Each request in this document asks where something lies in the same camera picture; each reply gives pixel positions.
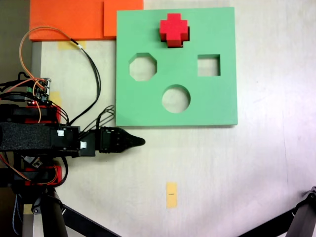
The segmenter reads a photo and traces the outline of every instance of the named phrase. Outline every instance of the red foam cross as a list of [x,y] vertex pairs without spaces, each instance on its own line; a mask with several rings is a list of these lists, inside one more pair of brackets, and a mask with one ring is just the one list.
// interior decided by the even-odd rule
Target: red foam cross
[[159,32],[168,47],[182,47],[189,40],[188,20],[181,20],[181,13],[168,13],[167,20],[160,21]]

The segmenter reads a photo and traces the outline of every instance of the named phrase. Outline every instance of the green foam board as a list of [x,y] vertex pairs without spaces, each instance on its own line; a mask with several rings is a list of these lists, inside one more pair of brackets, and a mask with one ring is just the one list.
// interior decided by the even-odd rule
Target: green foam board
[[[160,20],[168,13],[188,20],[190,41],[182,48],[160,41]],[[117,126],[237,124],[234,8],[119,11],[117,28]],[[157,61],[157,73],[149,81],[136,81],[129,65],[148,54]],[[220,58],[219,76],[198,76],[198,58],[206,55]],[[189,106],[180,113],[162,104],[172,85],[190,94]]]

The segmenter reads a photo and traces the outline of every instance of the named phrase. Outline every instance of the white tabletop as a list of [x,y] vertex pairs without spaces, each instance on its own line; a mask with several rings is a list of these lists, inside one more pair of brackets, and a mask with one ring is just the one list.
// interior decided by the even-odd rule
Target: white tabletop
[[[235,237],[293,208],[316,184],[316,1],[145,0],[145,9],[214,6],[235,7],[239,124],[126,127],[146,145],[68,158],[57,188],[63,203],[124,237]],[[78,50],[57,44],[42,43],[41,76],[74,118],[94,100],[95,79]],[[86,51],[102,94],[80,126],[115,103],[115,41],[88,41]],[[169,181],[178,187],[173,209]]]

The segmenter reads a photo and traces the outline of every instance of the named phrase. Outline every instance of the circuit board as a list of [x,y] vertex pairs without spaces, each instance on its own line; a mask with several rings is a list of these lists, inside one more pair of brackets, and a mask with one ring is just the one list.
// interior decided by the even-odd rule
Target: circuit board
[[[45,80],[42,80],[38,82],[40,85],[44,87],[44,89],[39,88],[38,86],[35,87],[34,95],[42,100],[43,102],[46,102],[49,100],[49,93],[50,93],[50,83],[51,79],[50,78],[43,78]],[[33,88],[32,87],[26,87],[26,91],[33,93]],[[28,100],[28,105],[33,105],[35,104],[34,100]]]

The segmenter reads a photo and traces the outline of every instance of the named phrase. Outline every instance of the orange foam block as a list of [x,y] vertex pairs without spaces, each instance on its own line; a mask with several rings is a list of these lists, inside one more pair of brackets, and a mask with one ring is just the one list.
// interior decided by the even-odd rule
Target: orange foam block
[[104,38],[107,40],[116,39],[118,10],[137,9],[144,9],[143,0],[104,0]]
[[[114,40],[117,10],[141,10],[143,0],[31,0],[30,29],[53,26],[76,40]],[[30,33],[30,40],[67,40],[53,30]]]

